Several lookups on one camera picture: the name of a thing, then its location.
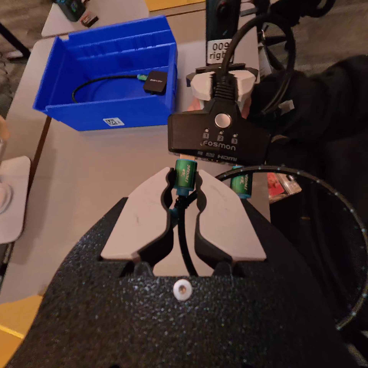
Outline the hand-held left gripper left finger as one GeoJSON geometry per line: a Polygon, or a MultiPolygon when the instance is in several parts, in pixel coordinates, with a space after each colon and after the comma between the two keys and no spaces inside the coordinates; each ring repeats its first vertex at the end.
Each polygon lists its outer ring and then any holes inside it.
{"type": "Polygon", "coordinates": [[[131,192],[101,252],[104,260],[159,263],[170,254],[175,177],[173,168],[163,168],[131,192]]]}

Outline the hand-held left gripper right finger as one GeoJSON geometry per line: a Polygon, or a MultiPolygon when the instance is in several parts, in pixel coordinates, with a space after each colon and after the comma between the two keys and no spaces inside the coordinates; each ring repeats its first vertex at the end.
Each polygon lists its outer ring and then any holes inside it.
{"type": "Polygon", "coordinates": [[[195,252],[203,262],[264,261],[266,253],[241,199],[226,184],[196,174],[195,252]]]}

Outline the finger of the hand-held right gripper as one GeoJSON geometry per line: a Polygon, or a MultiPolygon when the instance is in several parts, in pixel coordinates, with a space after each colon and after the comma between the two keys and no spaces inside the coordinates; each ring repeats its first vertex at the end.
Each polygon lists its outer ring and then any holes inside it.
{"type": "Polygon", "coordinates": [[[234,71],[234,77],[237,86],[236,101],[244,102],[251,96],[256,83],[256,76],[248,70],[236,70],[234,71]]]}
{"type": "Polygon", "coordinates": [[[203,102],[209,101],[212,98],[214,74],[214,72],[204,72],[193,76],[190,83],[193,97],[203,102]]]}

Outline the black HDMI switch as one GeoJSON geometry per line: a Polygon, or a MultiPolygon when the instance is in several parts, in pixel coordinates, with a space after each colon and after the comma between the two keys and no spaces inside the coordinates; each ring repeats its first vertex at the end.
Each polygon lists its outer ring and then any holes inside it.
{"type": "Polygon", "coordinates": [[[220,81],[202,110],[168,117],[168,150],[200,159],[238,165],[263,164],[270,134],[246,120],[236,98],[233,72],[220,81]]]}

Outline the blue plastic bin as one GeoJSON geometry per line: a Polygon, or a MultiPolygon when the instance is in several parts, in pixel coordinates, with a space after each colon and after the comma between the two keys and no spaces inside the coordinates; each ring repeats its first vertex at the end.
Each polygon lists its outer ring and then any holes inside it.
{"type": "Polygon", "coordinates": [[[177,44],[165,16],[55,37],[33,108],[76,131],[166,125],[177,92],[177,44]],[[146,93],[150,71],[166,93],[146,93]]]}

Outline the red clear plastic package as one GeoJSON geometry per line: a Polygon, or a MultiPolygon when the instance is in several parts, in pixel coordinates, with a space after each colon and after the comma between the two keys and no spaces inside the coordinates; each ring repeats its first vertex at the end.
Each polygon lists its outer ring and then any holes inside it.
{"type": "Polygon", "coordinates": [[[285,199],[302,191],[294,176],[290,174],[268,172],[269,204],[285,199]]]}

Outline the person's dark clothing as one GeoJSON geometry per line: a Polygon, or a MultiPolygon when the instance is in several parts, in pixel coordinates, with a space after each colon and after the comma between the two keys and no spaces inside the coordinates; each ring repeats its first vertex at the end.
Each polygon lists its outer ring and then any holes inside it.
{"type": "Polygon", "coordinates": [[[260,126],[286,143],[270,144],[268,164],[306,168],[307,161],[367,172],[368,57],[341,60],[306,76],[294,71],[283,102],[294,108],[260,126]]]}

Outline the yellow plastic bin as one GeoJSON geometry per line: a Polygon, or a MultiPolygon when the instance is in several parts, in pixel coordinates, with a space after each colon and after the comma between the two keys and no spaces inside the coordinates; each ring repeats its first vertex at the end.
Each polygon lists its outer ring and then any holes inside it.
{"type": "Polygon", "coordinates": [[[0,305],[0,367],[5,367],[23,342],[43,300],[34,295],[0,305]]]}

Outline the black battery charger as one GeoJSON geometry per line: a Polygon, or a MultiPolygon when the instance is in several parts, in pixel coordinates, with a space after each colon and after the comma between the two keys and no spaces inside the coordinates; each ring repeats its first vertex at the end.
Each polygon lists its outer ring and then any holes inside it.
{"type": "Polygon", "coordinates": [[[81,0],[55,0],[54,3],[58,5],[66,18],[71,22],[80,20],[86,7],[81,0]]]}

